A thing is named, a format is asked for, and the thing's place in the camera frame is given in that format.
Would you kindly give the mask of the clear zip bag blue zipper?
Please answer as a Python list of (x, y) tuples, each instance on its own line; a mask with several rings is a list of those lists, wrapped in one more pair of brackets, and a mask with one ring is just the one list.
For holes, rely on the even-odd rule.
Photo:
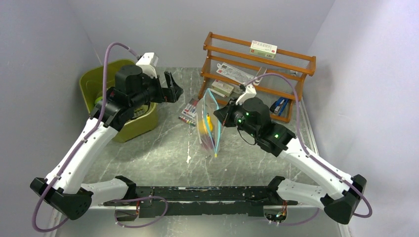
[(214, 158), (218, 157), (220, 149), (221, 123), (214, 115), (218, 109), (220, 109), (219, 104), (208, 88), (196, 105), (195, 118), (201, 147)]

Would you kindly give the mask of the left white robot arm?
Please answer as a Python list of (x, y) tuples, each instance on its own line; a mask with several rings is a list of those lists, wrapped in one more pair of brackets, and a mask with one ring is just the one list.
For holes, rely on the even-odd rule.
[(145, 66), (125, 65), (116, 72), (114, 86), (105, 88), (72, 149), (45, 178), (31, 182), (31, 189), (41, 200), (70, 220), (80, 218), (99, 203), (119, 200), (131, 205), (136, 201), (135, 183), (123, 176), (95, 184), (85, 184), (83, 180), (99, 153), (134, 117), (137, 108), (151, 103), (175, 103), (179, 99), (183, 89), (170, 72), (164, 75), (166, 87)]

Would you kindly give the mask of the purple onion toy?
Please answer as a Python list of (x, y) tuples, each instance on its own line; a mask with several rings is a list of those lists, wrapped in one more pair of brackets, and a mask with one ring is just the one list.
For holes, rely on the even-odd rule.
[(203, 146), (204, 149), (211, 151), (214, 150), (215, 146), (214, 146), (214, 139), (209, 136), (208, 134), (204, 134), (201, 137), (201, 144)]

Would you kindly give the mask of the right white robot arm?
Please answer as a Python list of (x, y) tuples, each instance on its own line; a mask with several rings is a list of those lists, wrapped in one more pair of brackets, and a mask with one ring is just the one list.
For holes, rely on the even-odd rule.
[(262, 150), (287, 160), (316, 182), (308, 185), (283, 179), (266, 192), (271, 204), (283, 200), (303, 202), (322, 209), (332, 220), (344, 225), (357, 215), (366, 178), (339, 170), (307, 148), (297, 134), (271, 120), (269, 108), (259, 98), (248, 99), (241, 105), (231, 99), (212, 115), (221, 125), (244, 131)]

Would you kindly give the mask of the yellow pear toy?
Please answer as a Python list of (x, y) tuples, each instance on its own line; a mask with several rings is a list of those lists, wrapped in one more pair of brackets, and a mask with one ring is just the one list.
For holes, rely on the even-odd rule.
[(199, 120), (198, 125), (198, 131), (200, 134), (210, 134), (213, 131), (213, 124), (208, 113)]

